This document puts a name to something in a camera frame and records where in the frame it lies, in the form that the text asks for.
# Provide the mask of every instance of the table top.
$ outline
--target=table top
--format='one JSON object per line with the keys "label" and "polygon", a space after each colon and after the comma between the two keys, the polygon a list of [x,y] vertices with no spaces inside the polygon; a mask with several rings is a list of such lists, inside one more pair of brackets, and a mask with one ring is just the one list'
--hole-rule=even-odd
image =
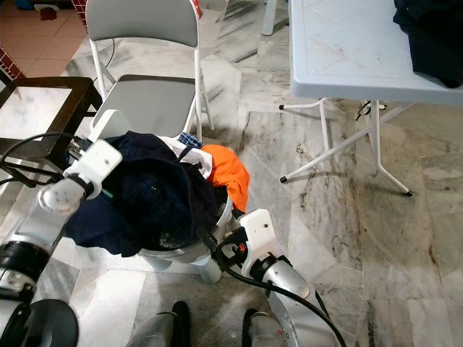
{"label": "table top", "polygon": [[[74,134],[91,88],[93,81],[87,77],[30,78],[7,85],[0,92],[0,155],[18,140],[41,132]],[[24,144],[12,157],[46,157],[58,143],[67,146],[69,140],[44,137]]]}
{"label": "table top", "polygon": [[289,3],[296,96],[463,106],[463,86],[413,72],[408,36],[392,20],[394,0]]}

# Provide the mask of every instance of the folding chair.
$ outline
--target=folding chair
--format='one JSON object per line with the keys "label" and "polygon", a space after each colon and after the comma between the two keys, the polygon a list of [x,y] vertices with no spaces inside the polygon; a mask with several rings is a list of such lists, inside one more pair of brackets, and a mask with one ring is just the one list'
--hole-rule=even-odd
{"label": "folding chair", "polygon": [[[93,129],[108,109],[121,110],[135,132],[176,137],[189,132],[196,113],[197,137],[202,138],[201,95],[213,130],[203,72],[200,67],[200,30],[191,0],[88,0],[87,26],[103,105]],[[128,74],[117,81],[98,57],[97,40],[153,38],[195,49],[195,78]],[[113,83],[106,94],[103,74]]]}

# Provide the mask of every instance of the orange shirt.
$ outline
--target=orange shirt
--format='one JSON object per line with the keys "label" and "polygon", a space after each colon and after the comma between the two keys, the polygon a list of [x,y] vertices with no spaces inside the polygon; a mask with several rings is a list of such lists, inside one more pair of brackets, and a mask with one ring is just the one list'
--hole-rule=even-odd
{"label": "orange shirt", "polygon": [[226,186],[233,207],[245,213],[247,188],[251,180],[245,166],[227,147],[206,145],[201,150],[212,155],[212,173],[208,180],[215,187]]}

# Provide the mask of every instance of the white plastic table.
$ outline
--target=white plastic table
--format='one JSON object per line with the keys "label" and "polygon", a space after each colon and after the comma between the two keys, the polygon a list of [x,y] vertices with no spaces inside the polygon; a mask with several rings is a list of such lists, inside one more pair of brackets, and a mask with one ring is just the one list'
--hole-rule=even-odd
{"label": "white plastic table", "polygon": [[[381,165],[379,126],[416,102],[463,106],[463,87],[449,89],[435,78],[413,72],[408,37],[392,21],[395,11],[394,0],[290,0],[291,92],[298,97],[324,99],[312,105],[280,109],[320,105],[326,151],[281,177],[282,182],[371,133],[379,171],[411,196],[410,190]],[[325,98],[371,100],[372,124],[328,148]],[[380,119],[379,100],[401,103]]]}

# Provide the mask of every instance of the silver robot arm segment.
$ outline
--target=silver robot arm segment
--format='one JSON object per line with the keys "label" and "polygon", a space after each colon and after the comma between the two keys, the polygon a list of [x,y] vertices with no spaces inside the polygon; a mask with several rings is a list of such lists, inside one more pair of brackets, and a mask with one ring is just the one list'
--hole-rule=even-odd
{"label": "silver robot arm segment", "polygon": [[64,179],[38,189],[37,200],[0,245],[0,346],[22,346],[30,324],[36,283],[61,239],[61,230],[84,199],[101,192],[103,180],[122,161],[103,140],[65,172]]}
{"label": "silver robot arm segment", "polygon": [[[276,236],[268,211],[256,210],[243,216],[239,223],[247,237],[242,275],[286,289],[322,310],[313,286],[291,266],[287,258],[277,257]],[[275,292],[270,293],[268,301],[280,323],[280,333],[286,346],[336,345],[331,328],[307,307]]]}

